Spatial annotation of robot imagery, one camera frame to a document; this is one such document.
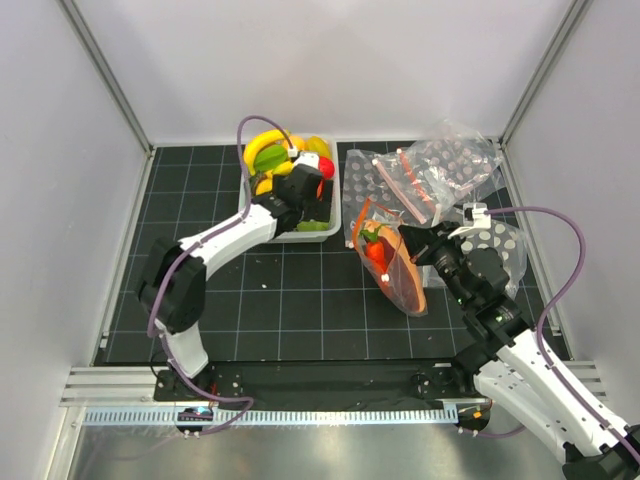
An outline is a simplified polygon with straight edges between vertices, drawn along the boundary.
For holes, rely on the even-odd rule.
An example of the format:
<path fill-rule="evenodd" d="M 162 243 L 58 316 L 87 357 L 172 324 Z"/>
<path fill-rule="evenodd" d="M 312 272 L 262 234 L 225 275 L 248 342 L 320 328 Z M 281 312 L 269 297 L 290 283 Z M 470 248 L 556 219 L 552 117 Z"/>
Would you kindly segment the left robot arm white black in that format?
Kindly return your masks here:
<path fill-rule="evenodd" d="M 136 294 L 148 315 L 147 335 L 162 341 L 179 374 L 176 386 L 188 399 L 204 398 L 212 386 L 199 330 L 208 280 L 246 251 L 295 233 L 305 222 L 330 222 L 337 175 L 325 157 L 298 160 L 288 174 L 274 174 L 272 188 L 263 193 L 246 184 L 241 209 L 227 220 L 190 237 L 153 243 Z"/>

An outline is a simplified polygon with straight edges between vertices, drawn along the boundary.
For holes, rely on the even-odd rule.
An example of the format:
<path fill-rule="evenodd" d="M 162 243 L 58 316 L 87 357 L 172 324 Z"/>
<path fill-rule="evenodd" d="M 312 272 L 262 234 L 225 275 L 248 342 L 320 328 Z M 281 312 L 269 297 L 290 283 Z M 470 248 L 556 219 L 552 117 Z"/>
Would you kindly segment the zip bag red zipper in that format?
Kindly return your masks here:
<path fill-rule="evenodd" d="M 411 261 L 399 227 L 401 218 L 367 198 L 351 234 L 351 244 L 382 293 L 413 317 L 427 313 L 421 270 Z"/>

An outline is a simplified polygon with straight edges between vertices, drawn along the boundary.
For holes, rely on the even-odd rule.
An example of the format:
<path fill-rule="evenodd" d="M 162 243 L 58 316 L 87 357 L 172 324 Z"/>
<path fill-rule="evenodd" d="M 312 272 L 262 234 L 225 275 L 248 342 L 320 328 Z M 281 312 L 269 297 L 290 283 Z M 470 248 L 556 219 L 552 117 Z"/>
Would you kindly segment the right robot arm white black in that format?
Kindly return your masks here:
<path fill-rule="evenodd" d="M 501 255 L 464 252 L 458 224 L 399 228 L 417 266 L 433 268 L 464 313 L 472 344 L 452 360 L 450 382 L 502 405 L 554 453 L 568 479 L 636 479 L 639 428 L 599 400 L 509 297 Z"/>

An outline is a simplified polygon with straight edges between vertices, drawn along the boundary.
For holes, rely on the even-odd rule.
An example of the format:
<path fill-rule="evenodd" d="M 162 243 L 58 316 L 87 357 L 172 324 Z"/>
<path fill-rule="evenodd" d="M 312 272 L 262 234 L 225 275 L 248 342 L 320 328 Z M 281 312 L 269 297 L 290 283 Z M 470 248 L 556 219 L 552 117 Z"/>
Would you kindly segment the hot dog toy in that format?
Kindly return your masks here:
<path fill-rule="evenodd" d="M 409 316 L 425 314 L 427 302 L 422 276 L 410 260 L 401 235 L 383 224 L 380 236 L 385 247 L 387 269 L 381 272 L 372 264 L 376 282 L 387 298 Z"/>

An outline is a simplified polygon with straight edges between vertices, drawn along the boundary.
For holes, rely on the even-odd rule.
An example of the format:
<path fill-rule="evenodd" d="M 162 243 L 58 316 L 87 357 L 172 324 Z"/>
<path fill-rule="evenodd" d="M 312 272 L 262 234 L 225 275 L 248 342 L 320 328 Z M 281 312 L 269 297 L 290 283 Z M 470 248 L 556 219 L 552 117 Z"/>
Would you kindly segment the orange carrot toy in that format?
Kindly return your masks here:
<path fill-rule="evenodd" d="M 387 269 L 385 247 L 381 241 L 380 231 L 383 224 L 374 227 L 365 227 L 360 231 L 360 236 L 365 240 L 365 255 L 373 265 L 381 272 Z"/>

